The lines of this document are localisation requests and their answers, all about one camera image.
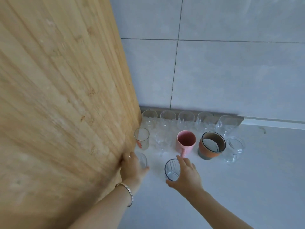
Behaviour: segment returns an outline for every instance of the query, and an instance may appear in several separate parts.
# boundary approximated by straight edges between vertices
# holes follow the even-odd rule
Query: beaded bracelet
[[[132,203],[133,203],[133,195],[132,195],[132,191],[130,190],[130,188],[126,184],[124,184],[123,182],[120,182],[120,183],[116,184],[115,187],[117,187],[118,185],[122,185],[128,190],[128,192],[130,193],[130,196],[132,198]]]

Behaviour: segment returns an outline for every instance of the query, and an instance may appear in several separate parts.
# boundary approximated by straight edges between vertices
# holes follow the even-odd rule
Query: drinking glass
[[[201,112],[197,116],[195,128],[199,132],[207,132],[209,129],[214,129],[213,115],[209,112]]]
[[[140,152],[135,152],[135,155],[138,157],[142,169],[146,168],[146,166],[147,166],[146,156]]]
[[[156,122],[158,119],[158,114],[156,111],[148,109],[146,111],[143,111],[142,113],[142,120],[144,123],[144,127],[148,130],[152,130],[155,128]]]
[[[161,126],[165,130],[169,130],[173,122],[176,120],[176,114],[172,110],[165,110],[160,114]]]
[[[223,115],[219,118],[215,130],[223,137],[227,137],[238,125],[238,119],[229,115]]]
[[[173,137],[172,135],[167,131],[159,131],[157,132],[156,136],[156,148],[161,151],[162,154],[170,148],[170,145],[172,144]]]
[[[137,145],[141,150],[147,150],[149,146],[149,131],[146,128],[137,128],[134,133]]]
[[[226,162],[234,163],[243,153],[245,147],[246,144],[242,139],[233,136],[227,140],[227,148],[221,156]]]
[[[170,181],[177,181],[180,175],[180,164],[178,162],[178,159],[173,158],[166,162],[164,171],[166,179]]]
[[[190,111],[182,111],[178,116],[178,129],[190,130],[194,125],[195,115]]]

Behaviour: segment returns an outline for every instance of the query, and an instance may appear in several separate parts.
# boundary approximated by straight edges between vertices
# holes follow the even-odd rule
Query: gray wall tile
[[[179,39],[305,42],[305,0],[183,0]]]
[[[172,108],[305,121],[305,44],[179,41]]]
[[[122,39],[139,105],[170,107],[177,41]]]
[[[182,0],[110,0],[121,38],[178,39]]]

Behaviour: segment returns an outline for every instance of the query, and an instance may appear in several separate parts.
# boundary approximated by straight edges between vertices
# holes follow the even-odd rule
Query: brown glass cup
[[[216,132],[206,132],[199,141],[198,155],[204,160],[219,156],[226,149],[226,141]]]

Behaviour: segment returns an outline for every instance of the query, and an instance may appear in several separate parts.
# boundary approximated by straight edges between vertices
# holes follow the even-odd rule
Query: grout line
[[[160,39],[160,38],[121,38],[121,39],[177,41],[177,39]],[[194,42],[254,42],[254,43],[294,43],[294,44],[305,44],[305,42],[265,42],[265,41],[192,40],[192,39],[178,39],[178,41],[194,41]]]
[[[180,23],[181,23],[182,5],[183,5],[183,0],[181,1],[180,20],[179,20],[179,28],[178,28],[178,40],[179,40],[179,34],[180,34]],[[175,80],[175,70],[176,70],[176,61],[177,61],[177,53],[178,53],[178,40],[177,40],[175,67],[173,69],[173,82]],[[173,98],[173,85],[172,85],[172,93],[170,95],[170,109],[171,109],[171,100],[172,100],[172,98]]]

